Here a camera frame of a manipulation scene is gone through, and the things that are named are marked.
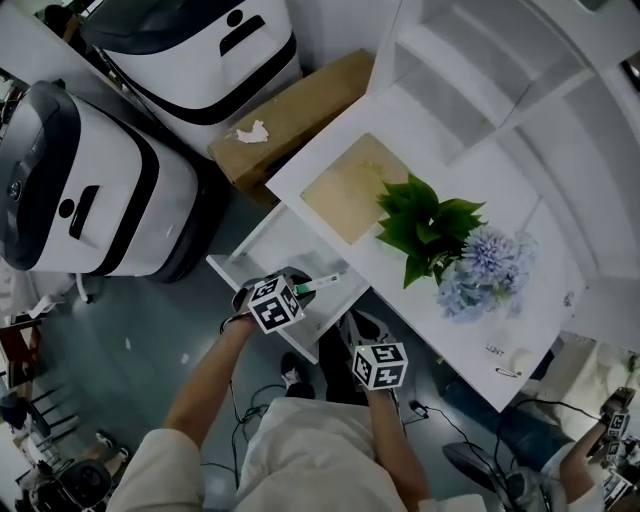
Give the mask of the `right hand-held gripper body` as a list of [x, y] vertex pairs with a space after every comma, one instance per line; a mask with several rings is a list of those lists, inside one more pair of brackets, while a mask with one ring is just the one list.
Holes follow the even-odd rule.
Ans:
[[378, 391], [403, 384], [409, 361], [402, 343], [354, 346], [351, 356], [351, 372], [357, 387]]

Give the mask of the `green and white small packet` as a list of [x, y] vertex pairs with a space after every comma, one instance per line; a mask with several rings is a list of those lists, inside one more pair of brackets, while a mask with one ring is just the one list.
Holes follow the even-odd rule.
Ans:
[[294, 286], [294, 292], [297, 296], [302, 296], [312, 292], [316, 292], [319, 289], [326, 288], [339, 283], [342, 275], [343, 275], [343, 272], [339, 272], [339, 273], [334, 273], [322, 278], [313, 279], [303, 284], [296, 284]]

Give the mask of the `white drawer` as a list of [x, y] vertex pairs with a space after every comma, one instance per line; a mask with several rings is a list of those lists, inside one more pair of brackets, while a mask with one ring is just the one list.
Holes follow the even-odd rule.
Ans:
[[305, 317], [279, 334], [310, 363], [318, 362], [318, 340], [369, 289], [366, 281], [294, 212], [280, 204], [229, 255], [207, 256], [208, 264], [237, 291], [252, 278], [287, 266], [312, 279], [331, 274], [339, 282], [322, 288]]

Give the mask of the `person's right forearm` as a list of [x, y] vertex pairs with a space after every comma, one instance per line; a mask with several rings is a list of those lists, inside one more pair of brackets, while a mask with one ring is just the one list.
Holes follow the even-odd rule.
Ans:
[[392, 395], [387, 390], [367, 391], [375, 451], [409, 511], [432, 498], [426, 475], [403, 429]]

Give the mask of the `person's left forearm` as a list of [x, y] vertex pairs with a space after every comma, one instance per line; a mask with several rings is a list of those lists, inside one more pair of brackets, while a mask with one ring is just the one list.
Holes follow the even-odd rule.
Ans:
[[177, 394], [164, 428], [182, 432], [202, 446], [224, 403], [238, 358], [256, 329], [248, 316], [226, 326]]

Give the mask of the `person's black shoe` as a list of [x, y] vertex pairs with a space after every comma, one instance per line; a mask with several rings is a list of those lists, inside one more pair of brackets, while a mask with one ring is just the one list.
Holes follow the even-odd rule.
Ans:
[[280, 368], [281, 378], [287, 390], [289, 390], [294, 385], [306, 383], [306, 378], [304, 377], [304, 368], [302, 366], [302, 363], [294, 353], [286, 352], [282, 356]]

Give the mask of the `white desk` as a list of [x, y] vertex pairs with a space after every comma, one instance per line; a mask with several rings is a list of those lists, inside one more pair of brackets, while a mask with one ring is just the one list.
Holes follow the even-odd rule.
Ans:
[[[549, 207], [519, 166], [489, 143], [451, 167], [427, 147], [428, 131], [411, 126], [416, 107], [391, 90], [365, 95], [314, 137], [268, 183], [304, 223], [348, 263], [375, 292], [496, 410], [519, 392], [551, 347], [585, 288], [585, 280]], [[395, 153], [442, 199], [483, 203], [489, 224], [512, 233], [524, 230], [538, 242], [538, 259], [525, 288], [520, 316], [497, 310], [475, 322], [443, 316], [437, 286], [421, 279], [403, 287], [405, 263], [400, 251], [376, 236], [372, 227], [350, 245], [330, 228], [300, 194], [362, 135], [370, 133]], [[522, 347], [532, 365], [521, 377], [498, 374], [485, 352], [487, 344]]]

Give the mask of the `blue flower bouquet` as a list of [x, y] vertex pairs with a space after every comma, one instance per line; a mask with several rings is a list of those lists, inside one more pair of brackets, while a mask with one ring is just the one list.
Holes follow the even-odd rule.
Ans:
[[443, 316], [458, 323], [499, 309], [520, 316], [538, 259], [530, 233], [509, 235], [482, 219], [481, 203], [441, 201], [413, 175], [404, 183], [386, 182], [377, 203], [386, 214], [377, 239], [406, 255], [404, 288], [434, 279]]

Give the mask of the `tan wooden board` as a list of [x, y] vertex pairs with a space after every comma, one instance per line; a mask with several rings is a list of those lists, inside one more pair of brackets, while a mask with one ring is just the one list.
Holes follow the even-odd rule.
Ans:
[[301, 199], [346, 243], [352, 245], [382, 216], [378, 197], [387, 184], [408, 182], [409, 168], [366, 133], [301, 194]]

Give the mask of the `white black wheeled robot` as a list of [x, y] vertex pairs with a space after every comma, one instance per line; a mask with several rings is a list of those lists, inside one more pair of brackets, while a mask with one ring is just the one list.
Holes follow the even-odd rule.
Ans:
[[0, 256], [22, 271], [153, 275], [201, 189], [167, 145], [36, 82], [0, 141]]
[[81, 34], [202, 156], [302, 76], [285, 0], [103, 0]]

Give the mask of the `white office chair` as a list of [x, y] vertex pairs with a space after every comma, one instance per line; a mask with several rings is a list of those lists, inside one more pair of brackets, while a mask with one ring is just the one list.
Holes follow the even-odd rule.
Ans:
[[96, 301], [105, 279], [81, 273], [32, 272], [29, 274], [36, 303], [27, 310], [31, 319], [47, 315], [69, 300], [75, 291], [85, 304]]

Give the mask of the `brown cardboard box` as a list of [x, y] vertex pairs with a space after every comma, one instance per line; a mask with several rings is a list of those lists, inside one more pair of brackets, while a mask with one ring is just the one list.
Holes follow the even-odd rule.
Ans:
[[374, 56], [356, 50], [295, 82], [219, 135], [208, 147], [228, 181], [267, 209], [279, 199], [271, 177], [367, 90]]

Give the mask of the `white crumpled cloth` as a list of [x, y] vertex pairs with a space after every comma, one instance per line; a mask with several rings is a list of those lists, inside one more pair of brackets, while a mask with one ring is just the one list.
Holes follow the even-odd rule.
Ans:
[[595, 407], [620, 387], [640, 394], [636, 354], [588, 338], [566, 341], [545, 377], [553, 400]]

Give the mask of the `dark wooden table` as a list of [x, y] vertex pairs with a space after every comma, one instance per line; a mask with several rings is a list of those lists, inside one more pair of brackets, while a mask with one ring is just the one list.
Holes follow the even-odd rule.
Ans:
[[30, 320], [0, 328], [0, 354], [9, 389], [32, 381], [37, 373], [42, 321]]

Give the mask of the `black round device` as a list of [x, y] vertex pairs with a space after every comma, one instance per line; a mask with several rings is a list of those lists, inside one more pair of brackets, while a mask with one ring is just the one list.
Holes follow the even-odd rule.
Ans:
[[102, 463], [92, 459], [73, 463], [58, 475], [58, 481], [81, 509], [103, 501], [112, 487], [110, 473]]

